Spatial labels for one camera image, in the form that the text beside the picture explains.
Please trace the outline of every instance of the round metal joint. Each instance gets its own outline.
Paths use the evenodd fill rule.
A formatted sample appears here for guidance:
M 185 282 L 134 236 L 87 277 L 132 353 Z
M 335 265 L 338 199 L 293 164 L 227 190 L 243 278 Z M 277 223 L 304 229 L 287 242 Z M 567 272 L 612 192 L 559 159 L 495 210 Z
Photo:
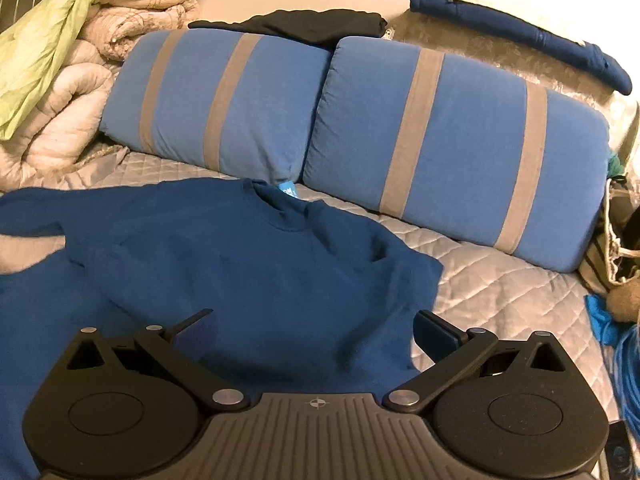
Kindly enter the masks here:
M 389 394 L 389 400 L 398 406 L 413 406 L 420 400 L 420 395 L 412 390 L 394 390 Z
M 239 390 L 225 388 L 224 390 L 216 391 L 211 398 L 214 402 L 223 406 L 233 406 L 242 402 L 244 395 Z

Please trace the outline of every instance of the mattress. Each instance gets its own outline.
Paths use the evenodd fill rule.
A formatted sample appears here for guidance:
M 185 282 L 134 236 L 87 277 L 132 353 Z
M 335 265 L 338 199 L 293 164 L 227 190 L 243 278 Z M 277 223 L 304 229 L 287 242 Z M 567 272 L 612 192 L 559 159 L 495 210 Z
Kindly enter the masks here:
M 141 186 L 193 177 L 230 178 L 153 155 L 129 153 L 113 173 L 94 187 Z M 526 339 L 533 330 L 553 332 L 592 387 L 609 420 L 618 418 L 600 346 L 591 335 L 584 309 L 587 291 L 576 275 L 541 269 L 493 248 L 456 242 L 305 186 L 297 185 L 296 190 L 304 200 L 325 200 L 331 206 L 367 216 L 409 247 L 440 260 L 444 272 L 434 312 L 459 328 L 482 326 L 503 339 Z M 30 240 L 0 236 L 0 272 L 33 265 L 63 245 L 61 237 Z M 420 370 L 431 365 L 414 343 L 412 358 Z

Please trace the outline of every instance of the light blue label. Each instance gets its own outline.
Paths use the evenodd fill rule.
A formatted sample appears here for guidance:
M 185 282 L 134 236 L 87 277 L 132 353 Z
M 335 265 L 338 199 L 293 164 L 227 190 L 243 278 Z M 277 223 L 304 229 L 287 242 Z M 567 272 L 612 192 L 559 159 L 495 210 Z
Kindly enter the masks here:
M 287 180 L 282 184 L 278 184 L 278 188 L 280 188 L 280 190 L 285 192 L 286 194 L 298 198 L 298 194 L 296 193 L 296 186 L 293 185 L 292 181 Z

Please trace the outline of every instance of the ribbed surface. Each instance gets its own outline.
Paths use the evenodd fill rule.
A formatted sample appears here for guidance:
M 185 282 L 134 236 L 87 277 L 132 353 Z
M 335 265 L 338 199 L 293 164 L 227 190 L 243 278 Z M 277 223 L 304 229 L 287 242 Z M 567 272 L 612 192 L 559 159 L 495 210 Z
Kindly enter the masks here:
M 149 480 L 467 480 L 423 421 L 369 394 L 265 394 L 213 418 L 199 443 Z

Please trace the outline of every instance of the striped cushion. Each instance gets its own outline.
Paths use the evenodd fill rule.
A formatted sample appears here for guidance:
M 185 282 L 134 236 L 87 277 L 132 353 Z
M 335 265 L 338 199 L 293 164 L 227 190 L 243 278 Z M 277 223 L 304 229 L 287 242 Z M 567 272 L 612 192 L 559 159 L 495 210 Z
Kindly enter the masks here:
M 453 54 L 338 44 L 304 182 L 458 240 L 574 270 L 607 175 L 591 108 Z
M 153 32 L 124 63 L 100 128 L 139 152 L 273 184 L 296 181 L 329 57 L 273 36 Z

